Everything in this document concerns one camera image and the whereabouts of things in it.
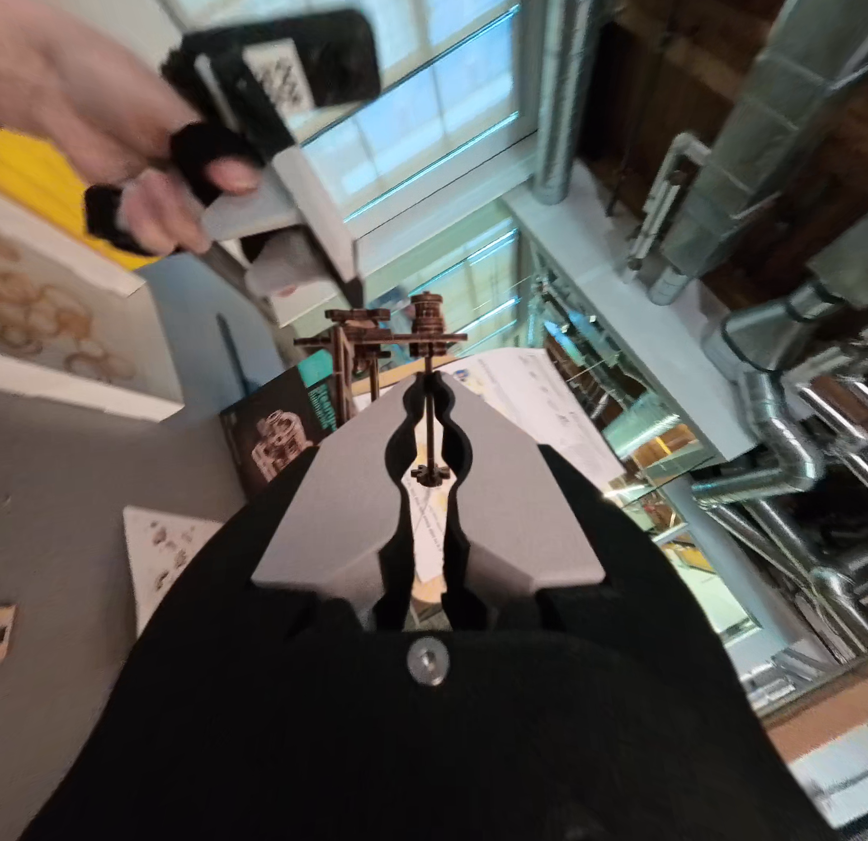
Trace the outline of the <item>yellow plastic bin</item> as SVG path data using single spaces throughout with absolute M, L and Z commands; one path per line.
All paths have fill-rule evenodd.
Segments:
M 1 130 L 1 192 L 63 233 L 129 271 L 157 261 L 93 238 L 85 223 L 87 185 L 49 142 Z

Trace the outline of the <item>person's left hand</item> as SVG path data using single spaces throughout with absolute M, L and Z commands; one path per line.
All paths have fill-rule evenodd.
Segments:
M 40 0 L 1 0 L 1 121 L 52 143 L 86 185 L 120 189 L 122 227 L 149 255 L 211 248 L 169 167 L 173 136 L 201 117 L 122 44 Z

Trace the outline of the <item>pale wooden parts sheet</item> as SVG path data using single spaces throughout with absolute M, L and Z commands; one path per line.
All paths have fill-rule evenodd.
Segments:
M 148 510 L 123 509 L 123 530 L 140 637 L 169 589 L 222 523 Z

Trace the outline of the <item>black model kit box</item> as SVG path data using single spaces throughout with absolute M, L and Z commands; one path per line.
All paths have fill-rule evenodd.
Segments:
M 221 412 L 226 444 L 248 500 L 337 430 L 337 404 L 331 354 L 319 350 Z

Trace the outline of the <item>printed instruction sheet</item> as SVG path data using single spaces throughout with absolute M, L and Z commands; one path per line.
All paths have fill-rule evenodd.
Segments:
M 450 375 L 493 409 L 549 445 L 602 492 L 613 488 L 625 467 L 586 415 L 573 391 L 543 349 L 498 348 L 457 359 L 440 371 Z M 449 478 L 425 488 L 407 471 L 403 483 L 410 500 L 415 541 L 416 582 L 444 587 L 443 540 Z

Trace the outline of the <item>small wooden gear model assembly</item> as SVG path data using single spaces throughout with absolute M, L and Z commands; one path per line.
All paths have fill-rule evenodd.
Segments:
M 392 348 L 405 347 L 410 357 L 422 363 L 423 377 L 428 381 L 442 364 L 450 348 L 467 341 L 467 334 L 449 333 L 443 316 L 443 297 L 424 291 L 410 297 L 412 320 L 410 331 L 396 333 L 392 329 L 392 311 L 386 307 L 329 309 L 325 318 L 330 326 L 311 337 L 295 337 L 298 348 L 322 348 L 329 351 L 339 404 L 336 407 L 338 426 L 356 415 L 353 382 L 361 375 L 368 380 L 370 402 L 381 395 L 380 363 L 391 358 Z

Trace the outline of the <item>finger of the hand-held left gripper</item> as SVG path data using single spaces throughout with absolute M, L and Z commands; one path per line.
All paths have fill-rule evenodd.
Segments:
M 271 327 L 286 324 L 277 301 L 317 285 L 328 285 L 331 294 L 341 295 L 340 273 L 313 233 L 269 233 L 245 272 L 245 291 Z
M 202 223 L 218 241 L 252 240 L 269 233 L 313 233 L 340 273 L 341 283 L 361 282 L 356 241 L 299 146 L 274 156 L 252 194 L 221 196 L 208 207 Z

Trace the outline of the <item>silver ventilation duct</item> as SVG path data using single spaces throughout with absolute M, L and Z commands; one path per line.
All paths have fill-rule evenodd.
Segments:
M 792 414 L 782 377 L 819 323 L 845 300 L 812 278 L 783 298 L 727 315 L 703 350 L 737 387 L 741 414 L 771 458 L 767 466 L 692 486 L 695 501 L 801 588 L 854 653 L 866 653 L 866 613 L 845 568 L 826 563 L 778 498 L 812 490 L 826 474 L 819 445 Z
M 533 196 L 547 206 L 569 194 L 606 0 L 547 0 Z
M 660 245 L 648 289 L 671 305 L 719 267 L 866 81 L 867 0 L 786 0 L 737 102 Z

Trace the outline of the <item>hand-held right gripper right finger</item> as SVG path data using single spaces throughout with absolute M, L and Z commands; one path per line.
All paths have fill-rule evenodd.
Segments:
M 442 457 L 454 477 L 443 539 L 443 612 L 487 630 L 514 601 L 603 584 L 605 570 L 535 439 L 439 375 Z

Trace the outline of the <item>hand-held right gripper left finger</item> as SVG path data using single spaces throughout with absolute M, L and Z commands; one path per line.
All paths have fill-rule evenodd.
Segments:
M 256 586 L 344 600 L 366 627 L 404 628 L 415 559 L 403 480 L 424 412 L 418 373 L 325 440 L 253 573 Z

